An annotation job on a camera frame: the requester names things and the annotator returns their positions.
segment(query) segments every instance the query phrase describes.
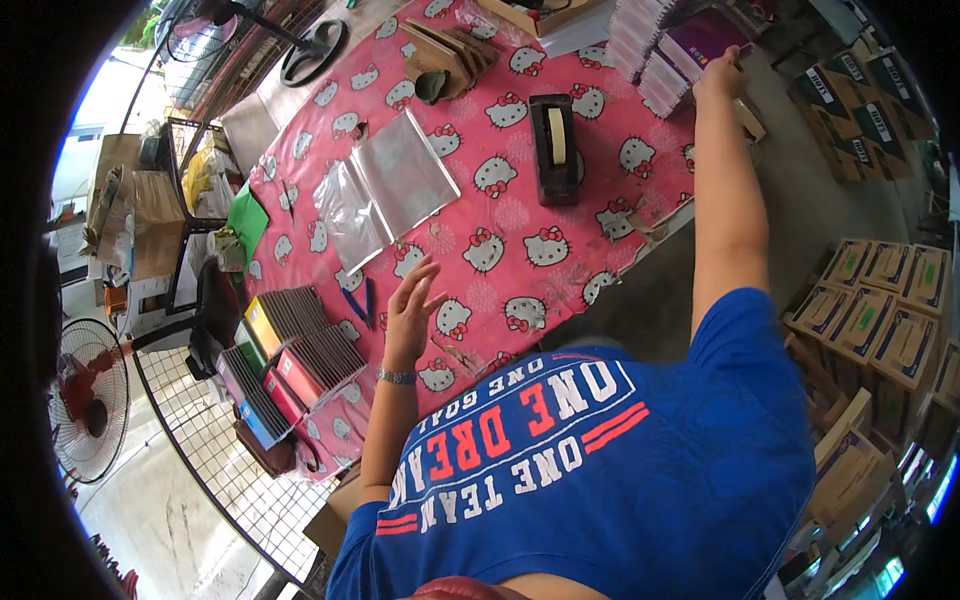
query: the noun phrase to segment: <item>white label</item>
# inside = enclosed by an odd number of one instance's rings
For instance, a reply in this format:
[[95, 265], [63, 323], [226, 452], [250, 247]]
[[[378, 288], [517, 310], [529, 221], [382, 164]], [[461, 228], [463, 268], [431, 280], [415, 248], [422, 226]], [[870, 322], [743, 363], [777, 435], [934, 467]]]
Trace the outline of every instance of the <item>white label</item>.
[[903, 100], [909, 100], [910, 92], [906, 90], [906, 84], [903, 82], [903, 79], [900, 78], [900, 72], [897, 70], [894, 62], [890, 59], [883, 59], [883, 66], [887, 67], [887, 73], [890, 75], [890, 79], [893, 80], [894, 85], [897, 87], [900, 97]]
[[860, 162], [870, 162], [870, 157], [867, 156], [867, 149], [863, 147], [863, 141], [859, 139], [853, 140], [853, 147], [856, 149], [856, 157], [860, 159]]
[[883, 117], [880, 116], [880, 111], [876, 109], [874, 103], [868, 104], [867, 110], [870, 112], [870, 118], [874, 120], [876, 130], [880, 133], [880, 139], [885, 142], [894, 141], [893, 135], [891, 135], [890, 130], [887, 129], [887, 124], [883, 122]]
[[813, 82], [813, 86], [816, 87], [817, 91], [820, 92], [820, 95], [823, 96], [824, 102], [827, 104], [833, 102], [833, 96], [827, 89], [827, 85], [824, 84], [824, 80], [820, 79], [820, 75], [817, 74], [816, 69], [813, 67], [806, 69], [806, 76], [810, 78], [810, 80]]
[[860, 72], [860, 67], [856, 66], [856, 60], [851, 58], [850, 55], [846, 54], [841, 55], [840, 60], [843, 61], [844, 66], [846, 66], [847, 70], [850, 71], [851, 77], [859, 82], [863, 81], [863, 73]]

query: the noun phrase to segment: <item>tape roll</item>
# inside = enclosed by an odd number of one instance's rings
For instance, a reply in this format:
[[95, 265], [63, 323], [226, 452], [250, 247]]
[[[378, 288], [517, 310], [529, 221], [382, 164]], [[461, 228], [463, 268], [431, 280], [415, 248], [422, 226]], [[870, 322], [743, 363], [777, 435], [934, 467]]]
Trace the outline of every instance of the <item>tape roll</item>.
[[553, 163], [566, 164], [566, 136], [564, 135], [564, 114], [559, 108], [548, 108], [547, 120], [550, 122], [550, 141], [553, 144]]

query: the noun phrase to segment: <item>black fan base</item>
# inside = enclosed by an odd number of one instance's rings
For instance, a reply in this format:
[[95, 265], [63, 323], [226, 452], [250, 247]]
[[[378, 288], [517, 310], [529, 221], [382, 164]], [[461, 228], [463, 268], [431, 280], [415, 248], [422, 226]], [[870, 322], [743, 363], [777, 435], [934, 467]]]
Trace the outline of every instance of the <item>black fan base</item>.
[[86, 431], [94, 438], [104, 435], [107, 430], [107, 406], [100, 398], [93, 398], [84, 408]]
[[[347, 41], [347, 23], [341, 19], [328, 19], [311, 27], [303, 34], [300, 44], [287, 53], [280, 66], [280, 80], [287, 87], [300, 87], [317, 79], [337, 58]], [[297, 76], [297, 70], [305, 63], [316, 62]]]

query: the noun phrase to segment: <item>hand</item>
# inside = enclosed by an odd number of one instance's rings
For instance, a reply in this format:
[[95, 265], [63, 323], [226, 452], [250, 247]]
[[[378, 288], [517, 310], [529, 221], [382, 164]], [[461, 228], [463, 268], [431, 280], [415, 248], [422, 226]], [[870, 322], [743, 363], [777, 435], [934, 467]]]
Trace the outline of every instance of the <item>hand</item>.
[[440, 272], [440, 264], [428, 254], [403, 278], [400, 287], [387, 304], [387, 344], [383, 354], [383, 368], [394, 372], [411, 372], [417, 359], [426, 349], [428, 321], [440, 305], [446, 292], [426, 301], [430, 285]]
[[740, 49], [731, 46], [722, 57], [707, 63], [703, 78], [693, 86], [697, 102], [709, 102], [714, 98], [733, 100], [743, 94], [747, 77], [737, 66], [739, 58]]

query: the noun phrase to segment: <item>blue t-shirt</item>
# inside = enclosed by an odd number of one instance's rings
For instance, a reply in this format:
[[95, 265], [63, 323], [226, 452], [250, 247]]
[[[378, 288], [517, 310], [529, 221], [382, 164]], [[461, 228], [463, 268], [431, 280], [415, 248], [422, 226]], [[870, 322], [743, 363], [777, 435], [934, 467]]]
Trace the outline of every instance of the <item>blue t-shirt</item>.
[[613, 599], [757, 597], [813, 476], [773, 304], [740, 289], [709, 310], [683, 363], [538, 354], [420, 422], [390, 501], [350, 518], [328, 597], [526, 573]]

